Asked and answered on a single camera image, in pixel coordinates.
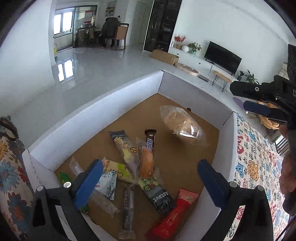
television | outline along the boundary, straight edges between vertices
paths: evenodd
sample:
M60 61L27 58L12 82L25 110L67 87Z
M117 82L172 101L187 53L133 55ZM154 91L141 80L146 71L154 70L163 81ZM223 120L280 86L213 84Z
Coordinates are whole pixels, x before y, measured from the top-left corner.
M232 75L236 73L242 60L239 56L213 42L210 42L207 52L205 53L205 58L220 65Z

green bottle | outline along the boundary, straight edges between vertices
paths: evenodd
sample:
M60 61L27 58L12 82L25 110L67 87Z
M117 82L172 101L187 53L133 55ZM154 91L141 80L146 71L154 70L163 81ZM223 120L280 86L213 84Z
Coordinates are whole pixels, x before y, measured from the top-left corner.
M66 173L60 172L59 174L62 184L64 184L65 182L71 182L71 178ZM89 206L86 204L84 207L79 208L79 211L88 214Z

metal bolt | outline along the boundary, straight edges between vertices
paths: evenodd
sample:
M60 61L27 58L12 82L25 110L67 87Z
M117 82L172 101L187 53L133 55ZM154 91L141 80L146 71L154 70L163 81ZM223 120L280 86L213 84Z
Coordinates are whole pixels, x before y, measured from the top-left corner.
M40 191L42 191L42 190L43 190L43 186L42 186L42 185L40 185L40 186L37 187L37 191L38 191L38 192L40 192Z
M64 188L69 188L71 186L71 182L65 182L64 183Z
M263 188L263 186L261 186L261 185L258 185L258 189L259 189L260 191L264 191L264 188Z
M237 187L237 183L236 182L230 182L229 185L233 188L236 188Z

tv stand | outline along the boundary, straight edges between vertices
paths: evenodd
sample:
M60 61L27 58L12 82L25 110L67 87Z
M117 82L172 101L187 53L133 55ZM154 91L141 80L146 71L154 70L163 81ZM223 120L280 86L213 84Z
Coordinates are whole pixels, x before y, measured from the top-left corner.
M214 71L218 71L223 76L229 78L232 82L237 80L232 73L226 72L220 66L209 61L208 59L201 58L190 53L186 53L180 49L176 49L173 47L169 48L169 53L177 55L180 58L180 63L183 63L187 66L190 66L191 68L196 69L200 73L203 73L203 76L206 76L207 78L209 77L212 80L216 76L216 74L214 74Z

floral blanket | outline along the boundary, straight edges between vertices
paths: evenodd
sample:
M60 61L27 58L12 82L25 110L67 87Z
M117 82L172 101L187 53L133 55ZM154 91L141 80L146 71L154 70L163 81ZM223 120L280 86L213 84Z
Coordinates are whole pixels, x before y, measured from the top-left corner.
M33 189L22 159L16 128L0 118L0 211L20 240L27 240Z
M284 195L279 188L282 158L256 129L237 115L237 163L234 181L243 188L265 188L274 225L274 240L288 224L289 214L282 205ZM226 240L230 240L240 222L244 206L238 210Z

